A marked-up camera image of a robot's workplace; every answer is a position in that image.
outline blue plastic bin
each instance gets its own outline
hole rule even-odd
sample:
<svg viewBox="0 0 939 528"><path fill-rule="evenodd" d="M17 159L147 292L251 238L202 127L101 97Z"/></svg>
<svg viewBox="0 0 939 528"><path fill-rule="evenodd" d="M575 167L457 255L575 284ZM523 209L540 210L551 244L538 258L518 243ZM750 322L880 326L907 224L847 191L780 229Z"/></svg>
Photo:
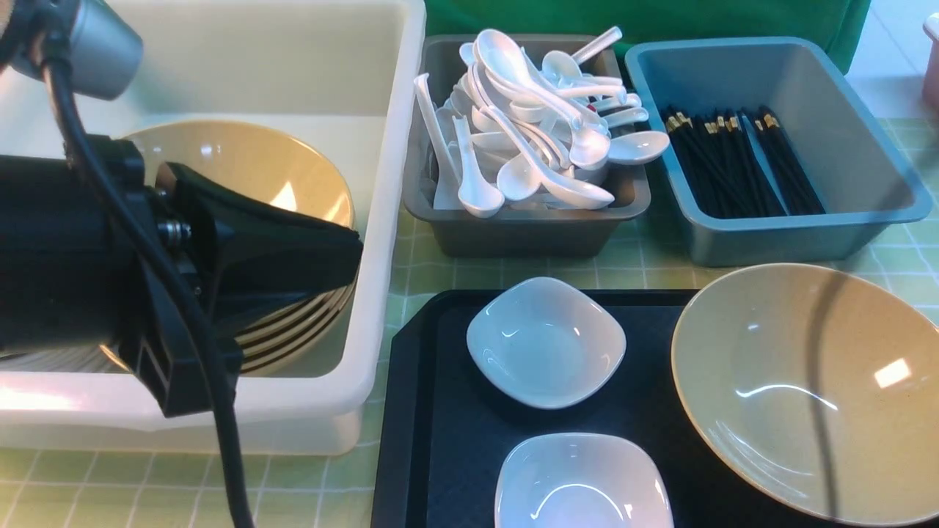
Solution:
<svg viewBox="0 0 939 528"><path fill-rule="evenodd" d="M925 218L932 200L824 52L802 39L707 39L641 44L626 55L636 91L665 131L659 109L691 115L772 108L828 214L718 219L695 203L673 150L668 175L691 259L702 266L841 260L888 225Z"/></svg>

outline beige bowl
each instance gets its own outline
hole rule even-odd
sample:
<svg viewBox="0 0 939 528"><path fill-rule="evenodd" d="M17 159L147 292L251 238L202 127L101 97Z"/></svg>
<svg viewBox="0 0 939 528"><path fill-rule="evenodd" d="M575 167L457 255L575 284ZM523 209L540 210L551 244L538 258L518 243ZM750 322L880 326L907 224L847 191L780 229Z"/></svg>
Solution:
<svg viewBox="0 0 939 528"><path fill-rule="evenodd" d="M300 140L237 121L182 121L132 133L146 182L163 162L184 163L255 200L352 227L352 195L335 165Z"/></svg>
<svg viewBox="0 0 939 528"><path fill-rule="evenodd" d="M939 515L939 334L889 292L802 264L730 273L679 318L671 366L702 438L771 497L864 526Z"/></svg>
<svg viewBox="0 0 939 528"><path fill-rule="evenodd" d="M202 176L255 200L345 227L355 226L352 195L336 167L283 132L237 121L194 120L145 129L127 139L144 156L149 185L163 162L184 163ZM246 355L260 356L280 353L282 342L295 333L307 335L316 328L318 339L333 326L335 314L342 311L349 297L346 292L351 289L325 292L278 310L251 324L236 340L245 347ZM320 306L328 308L328 323L319 323L319 318L312 320L313 315L322 315L323 310L316 311ZM282 317L286 313L295 317ZM300 356L311 347L291 353Z"/></svg>

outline black chopsticks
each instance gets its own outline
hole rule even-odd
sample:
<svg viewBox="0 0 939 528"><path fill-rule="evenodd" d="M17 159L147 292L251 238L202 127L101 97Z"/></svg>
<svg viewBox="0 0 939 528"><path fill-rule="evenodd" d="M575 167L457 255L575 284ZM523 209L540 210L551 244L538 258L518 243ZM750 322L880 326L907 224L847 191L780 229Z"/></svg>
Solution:
<svg viewBox="0 0 939 528"><path fill-rule="evenodd" d="M728 109L693 117L670 106L662 120L705 214L730 219L825 213L776 114L766 106L757 113Z"/></svg>

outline pink object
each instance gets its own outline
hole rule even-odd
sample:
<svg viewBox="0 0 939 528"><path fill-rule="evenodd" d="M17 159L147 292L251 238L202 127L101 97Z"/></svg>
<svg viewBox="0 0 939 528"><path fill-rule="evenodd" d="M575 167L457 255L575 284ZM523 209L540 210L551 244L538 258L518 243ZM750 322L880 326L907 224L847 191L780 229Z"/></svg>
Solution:
<svg viewBox="0 0 939 528"><path fill-rule="evenodd" d="M934 110L939 111L939 13L934 13L923 23L923 31L932 39L930 64L926 68L923 82L923 100Z"/></svg>

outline black tray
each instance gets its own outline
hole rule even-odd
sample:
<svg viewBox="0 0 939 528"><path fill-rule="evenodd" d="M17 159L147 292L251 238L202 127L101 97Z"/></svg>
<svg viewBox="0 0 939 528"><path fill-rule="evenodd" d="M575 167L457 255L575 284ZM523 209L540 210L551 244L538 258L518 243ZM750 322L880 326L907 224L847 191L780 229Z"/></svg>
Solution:
<svg viewBox="0 0 939 528"><path fill-rule="evenodd" d="M644 449L662 474L676 528L839 525L751 487L688 421L672 382L670 345L694 291L585 293L623 326L626 354L602 389L561 411L515 402L470 358L467 327L498 291L441 293L398 333L372 528L491 527L496 482L509 452L532 436L568 431L620 436Z"/></svg>

